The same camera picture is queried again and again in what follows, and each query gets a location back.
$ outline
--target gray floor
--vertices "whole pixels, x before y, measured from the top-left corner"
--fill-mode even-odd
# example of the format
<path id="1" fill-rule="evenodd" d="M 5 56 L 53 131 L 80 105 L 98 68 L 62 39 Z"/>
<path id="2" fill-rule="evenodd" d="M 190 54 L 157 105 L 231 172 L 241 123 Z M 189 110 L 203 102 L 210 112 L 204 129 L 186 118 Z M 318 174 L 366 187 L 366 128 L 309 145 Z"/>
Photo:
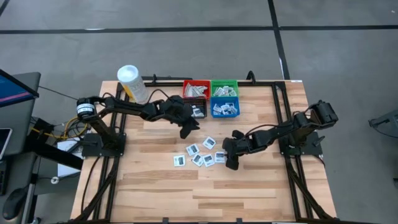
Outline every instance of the gray floor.
<path id="1" fill-rule="evenodd" d="M 398 24 L 393 0 L 276 0 L 275 8 L 280 26 Z M 231 25 L 270 26 L 267 1 L 10 0 L 0 17 L 0 29 L 9 30 Z M 396 223 L 398 140 L 372 130 L 368 119 L 398 108 L 398 30 L 281 36 L 291 79 L 304 81 L 309 102 L 329 101 L 340 118 L 322 131 L 338 216 Z M 38 71 L 42 86 L 76 97 L 98 94 L 102 80 L 115 80 L 117 69 L 130 63 L 144 75 L 244 78 L 253 70 L 257 79 L 282 78 L 273 31 L 0 35 L 0 49 L 5 71 Z M 34 116 L 60 123 L 75 115 L 74 105 L 40 90 Z M 76 183 L 64 184 L 62 194 L 39 198 L 44 223 L 69 217 Z"/>

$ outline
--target white lid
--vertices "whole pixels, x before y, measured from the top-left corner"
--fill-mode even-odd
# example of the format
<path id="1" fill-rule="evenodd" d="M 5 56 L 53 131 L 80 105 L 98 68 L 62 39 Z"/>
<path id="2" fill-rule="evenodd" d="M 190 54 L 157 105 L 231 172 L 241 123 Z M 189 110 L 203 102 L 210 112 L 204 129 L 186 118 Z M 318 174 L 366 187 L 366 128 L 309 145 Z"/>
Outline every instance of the white lid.
<path id="1" fill-rule="evenodd" d="M 124 83 L 131 82 L 138 77 L 138 69 L 133 65 L 125 65 L 118 70 L 118 80 Z"/>

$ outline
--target plastic basket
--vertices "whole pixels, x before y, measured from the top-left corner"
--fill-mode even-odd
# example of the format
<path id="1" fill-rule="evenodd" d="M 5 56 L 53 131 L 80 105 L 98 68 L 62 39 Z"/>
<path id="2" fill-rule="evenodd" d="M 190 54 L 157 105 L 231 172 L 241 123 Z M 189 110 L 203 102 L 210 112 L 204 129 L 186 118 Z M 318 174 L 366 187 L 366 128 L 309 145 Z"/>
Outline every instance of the plastic basket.
<path id="1" fill-rule="evenodd" d="M 205 90 L 203 93 L 206 95 L 205 98 L 208 100 L 210 98 L 210 81 L 209 80 L 184 80 L 184 84 L 182 87 L 182 97 L 184 98 L 192 98 L 190 96 L 185 96 L 185 87 L 188 85 L 193 86 L 206 86 L 207 90 Z"/>
<path id="2" fill-rule="evenodd" d="M 211 97 L 235 97 L 235 96 L 214 96 L 216 89 L 218 87 L 223 88 L 224 86 L 229 86 L 234 88 L 236 96 L 239 96 L 238 81 L 236 80 L 212 80 L 211 81 Z"/>
<path id="3" fill-rule="evenodd" d="M 218 106 L 224 105 L 225 103 L 234 103 L 235 108 L 237 110 L 236 114 L 214 114 L 213 107 L 215 104 Z M 239 108 L 239 98 L 236 96 L 219 96 L 219 97 L 211 97 L 210 98 L 210 110 L 211 115 L 214 118 L 234 118 L 241 114 L 241 110 Z"/>
<path id="4" fill-rule="evenodd" d="M 206 104 L 206 99 L 204 98 L 184 98 L 182 99 L 184 103 L 188 103 L 189 105 L 193 106 L 200 106 L 203 107 L 203 114 L 205 115 L 204 117 L 193 117 L 195 119 L 203 119 L 207 117 L 207 104 Z"/>

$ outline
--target green basket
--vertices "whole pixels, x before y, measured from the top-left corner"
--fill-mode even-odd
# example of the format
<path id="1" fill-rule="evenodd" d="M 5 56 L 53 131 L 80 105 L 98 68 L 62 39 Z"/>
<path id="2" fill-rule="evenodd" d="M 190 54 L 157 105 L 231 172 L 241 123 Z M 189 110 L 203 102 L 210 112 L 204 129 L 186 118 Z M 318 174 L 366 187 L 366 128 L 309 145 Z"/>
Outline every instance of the green basket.
<path id="1" fill-rule="evenodd" d="M 211 97 L 219 97 L 219 96 L 214 96 L 214 93 L 216 92 L 216 89 L 218 87 L 223 88 L 224 86 L 229 86 L 229 87 L 234 88 L 234 91 L 236 92 L 236 96 L 239 96 L 238 81 L 236 81 L 236 80 L 212 80 L 211 81 Z"/>

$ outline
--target blue basket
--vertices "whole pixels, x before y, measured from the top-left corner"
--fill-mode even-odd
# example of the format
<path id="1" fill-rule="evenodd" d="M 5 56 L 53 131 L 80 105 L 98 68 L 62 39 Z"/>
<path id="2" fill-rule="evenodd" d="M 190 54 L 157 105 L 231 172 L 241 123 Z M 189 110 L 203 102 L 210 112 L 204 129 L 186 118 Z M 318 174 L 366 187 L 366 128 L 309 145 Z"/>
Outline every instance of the blue basket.
<path id="1" fill-rule="evenodd" d="M 234 103 L 235 108 L 238 112 L 236 114 L 214 114 L 213 107 L 215 104 L 218 106 L 224 105 L 225 103 Z M 234 118 L 237 115 L 241 114 L 241 110 L 239 109 L 239 98 L 236 96 L 217 96 L 210 98 L 210 110 L 211 115 L 214 118 Z"/>

